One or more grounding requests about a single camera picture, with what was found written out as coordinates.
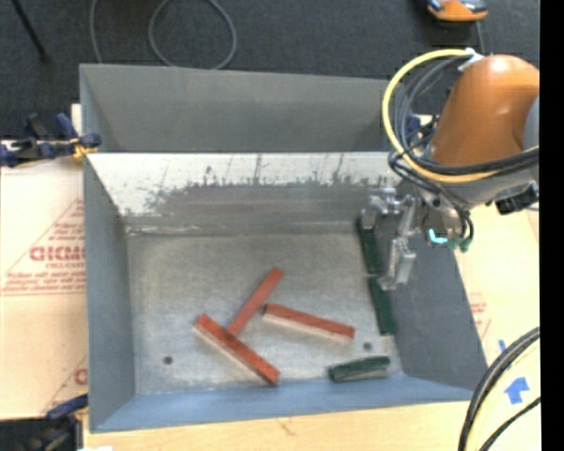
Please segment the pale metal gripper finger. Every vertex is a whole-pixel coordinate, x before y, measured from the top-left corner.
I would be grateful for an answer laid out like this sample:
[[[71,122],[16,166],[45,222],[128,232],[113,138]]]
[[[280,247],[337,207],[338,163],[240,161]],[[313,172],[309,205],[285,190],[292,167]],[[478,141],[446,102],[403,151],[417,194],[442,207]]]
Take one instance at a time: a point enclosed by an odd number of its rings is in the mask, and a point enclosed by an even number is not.
[[[366,206],[361,210],[360,224],[364,229],[373,229],[382,218],[398,216],[401,213],[400,206],[395,188],[383,187],[370,191]]]
[[[416,252],[406,238],[395,238],[389,244],[387,264],[378,283],[382,290],[394,290],[409,282],[416,261]]]

